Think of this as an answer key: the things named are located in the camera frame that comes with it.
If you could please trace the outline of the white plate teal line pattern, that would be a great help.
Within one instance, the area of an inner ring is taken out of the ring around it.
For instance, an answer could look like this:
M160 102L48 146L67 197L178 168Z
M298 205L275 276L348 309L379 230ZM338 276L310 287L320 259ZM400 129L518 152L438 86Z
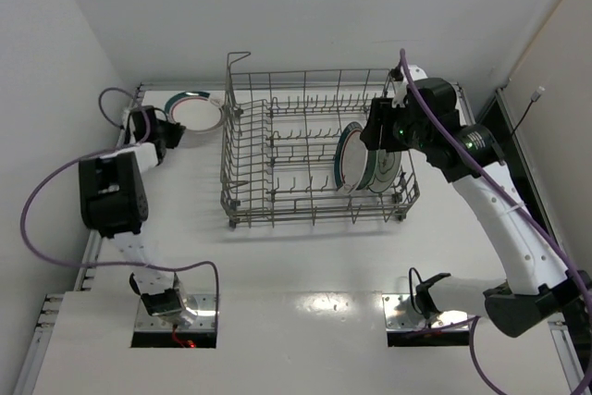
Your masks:
M398 176L401 167L401 156L402 153L400 152L377 151L374 178L367 186L370 192L379 194L389 189Z

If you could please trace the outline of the green red rimmed plate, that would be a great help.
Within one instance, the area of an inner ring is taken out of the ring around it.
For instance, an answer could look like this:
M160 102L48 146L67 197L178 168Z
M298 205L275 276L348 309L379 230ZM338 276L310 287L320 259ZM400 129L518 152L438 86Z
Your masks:
M339 137L333 174L337 192L341 195L362 190L372 177L371 156L361 141L362 130L362 125L353 121Z
M164 106L172 123L179 123L187 132L204 134L223 125L224 100L208 92L181 92L169 98Z

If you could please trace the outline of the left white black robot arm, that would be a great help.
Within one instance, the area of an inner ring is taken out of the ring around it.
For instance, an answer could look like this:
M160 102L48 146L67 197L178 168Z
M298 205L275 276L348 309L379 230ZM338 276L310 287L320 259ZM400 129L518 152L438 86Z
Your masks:
M130 111L129 118L134 144L78 163L82 221L116 246L147 314L182 325L187 297L178 275L157 263L158 248L142 234L149 215L142 174L162 164L167 150L179 144L184 128L159 119L151 105Z

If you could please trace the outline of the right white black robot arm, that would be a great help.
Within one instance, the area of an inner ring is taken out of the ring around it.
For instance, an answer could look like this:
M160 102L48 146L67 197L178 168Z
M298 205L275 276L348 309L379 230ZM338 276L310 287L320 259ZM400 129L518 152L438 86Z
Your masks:
M534 228L491 131L461 122L449 82L423 79L407 87L400 101L373 99L361 139L370 151L424 154L471 208L505 272L490 281L449 273L423 280L411 297L410 318L431 321L458 310L517 338L590 290L587 272L567 266L549 236Z

